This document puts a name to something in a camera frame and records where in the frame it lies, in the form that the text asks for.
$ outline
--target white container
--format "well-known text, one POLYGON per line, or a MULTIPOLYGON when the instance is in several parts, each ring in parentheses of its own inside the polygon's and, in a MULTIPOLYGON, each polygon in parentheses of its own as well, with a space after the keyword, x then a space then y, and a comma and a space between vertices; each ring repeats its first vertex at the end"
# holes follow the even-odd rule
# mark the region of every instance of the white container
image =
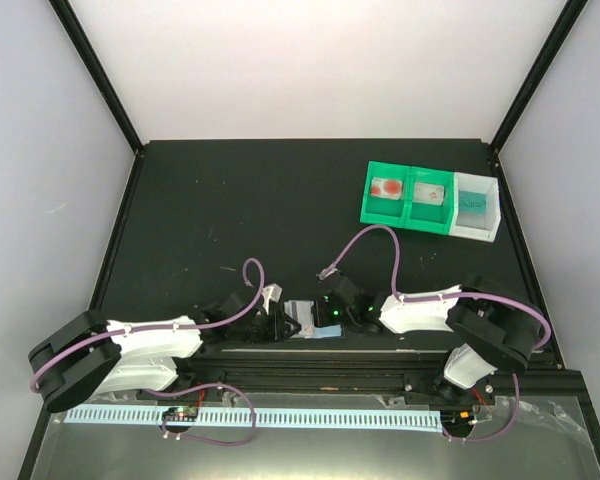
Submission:
POLYGON ((451 221, 449 235, 454 237, 471 238, 493 242, 500 225, 500 194, 498 179, 469 175, 468 173, 454 173, 454 214, 451 221), (459 205, 460 192, 470 192, 485 195, 486 206, 482 211, 472 212, 459 205))

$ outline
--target green container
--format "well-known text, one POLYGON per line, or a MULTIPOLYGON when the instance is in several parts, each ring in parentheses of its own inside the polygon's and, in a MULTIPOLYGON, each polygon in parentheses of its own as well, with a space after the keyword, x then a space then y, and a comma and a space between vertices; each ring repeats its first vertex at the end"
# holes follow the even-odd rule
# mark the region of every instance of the green container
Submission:
POLYGON ((404 228, 409 209, 408 192, 411 167, 390 163, 369 162, 367 181, 362 197, 360 221, 362 223, 381 223, 390 227, 404 228), (403 192, 400 199, 378 198, 371 196, 371 182, 374 178, 385 178, 402 182, 403 192))
POLYGON ((409 175, 409 197, 407 215, 403 228, 421 230, 423 232, 448 235, 454 213, 454 175, 453 172, 411 167, 409 175), (428 205, 413 201, 415 183, 422 182, 444 187, 442 205, 428 205))

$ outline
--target black work surface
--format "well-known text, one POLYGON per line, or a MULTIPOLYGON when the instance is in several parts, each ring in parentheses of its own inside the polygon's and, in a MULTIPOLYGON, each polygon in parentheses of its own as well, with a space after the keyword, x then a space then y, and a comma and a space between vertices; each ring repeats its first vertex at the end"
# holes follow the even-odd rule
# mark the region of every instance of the black work surface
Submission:
MULTIPOLYGON (((371 160, 490 176, 479 140, 217 140, 151 142, 128 214, 102 309, 108 318, 177 317, 225 298, 241 284, 248 257, 287 299, 310 299, 316 274, 362 225, 371 160)), ((402 256, 398 289, 439 290, 469 274, 515 293, 526 290, 505 222, 494 243, 396 229, 402 256)), ((363 237, 339 265, 360 287, 389 292, 393 243, 363 237)), ((250 271, 257 280, 257 271, 250 271)), ((257 348, 446 350, 452 334, 385 333, 296 340, 257 348)))

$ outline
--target white wall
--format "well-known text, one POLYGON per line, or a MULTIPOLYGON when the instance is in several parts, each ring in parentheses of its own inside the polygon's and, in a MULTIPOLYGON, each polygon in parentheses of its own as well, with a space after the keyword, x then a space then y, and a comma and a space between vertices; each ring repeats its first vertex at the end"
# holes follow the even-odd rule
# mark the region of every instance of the white wall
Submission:
POLYGON ((42 401, 29 350, 84 310, 133 156, 48 2, 0 1, 0 480, 42 401))
POLYGON ((72 0, 144 142, 490 141, 565 0, 72 0))
POLYGON ((502 162, 569 368, 600 420, 600 1, 589 2, 502 162))

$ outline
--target black metal frame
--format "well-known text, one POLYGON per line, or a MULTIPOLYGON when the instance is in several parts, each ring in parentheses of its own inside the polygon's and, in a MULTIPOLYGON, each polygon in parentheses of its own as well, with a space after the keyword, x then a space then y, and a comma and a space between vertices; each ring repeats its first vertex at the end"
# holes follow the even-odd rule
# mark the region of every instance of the black metal frame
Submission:
MULTIPOLYGON (((131 149, 136 154, 90 304, 91 308, 99 308, 102 305, 142 170, 144 147, 71 5, 67 0, 49 0, 49 3, 56 11, 131 149)), ((493 175, 498 178, 500 183, 503 218, 514 241, 514 248, 525 280, 527 293, 529 299, 545 315, 547 315, 547 308, 498 154, 586 3, 587 0, 568 0, 566 2, 490 145, 492 156, 489 159, 489 164, 493 175)), ((213 358, 191 360, 188 367, 198 375, 227 379, 229 383, 247 391, 301 390, 324 392, 326 388, 328 391, 334 392, 333 389, 337 388, 341 392, 360 392, 363 389, 390 394, 403 391, 403 374, 405 371, 438 368, 442 359, 441 354, 400 353, 395 355, 383 354, 381 357, 371 354, 340 354, 337 361, 334 362, 333 357, 329 357, 329 362, 325 362, 326 358, 322 358, 322 356, 326 354, 298 353, 294 354, 293 360, 290 360, 290 357, 286 354, 280 355, 278 357, 275 353, 222 352, 213 358)), ((552 338, 551 352, 534 355, 529 369, 520 378, 521 391, 525 395, 577 397, 600 463, 600 425, 586 385, 580 372, 564 370, 562 365, 560 349, 555 339, 552 338)), ((493 377, 492 384, 498 392, 507 395, 513 394, 513 386, 509 376, 496 375, 493 377)), ((18 476, 21 480, 30 478, 33 472, 35 459, 42 444, 49 419, 50 415, 43 410, 18 476)))

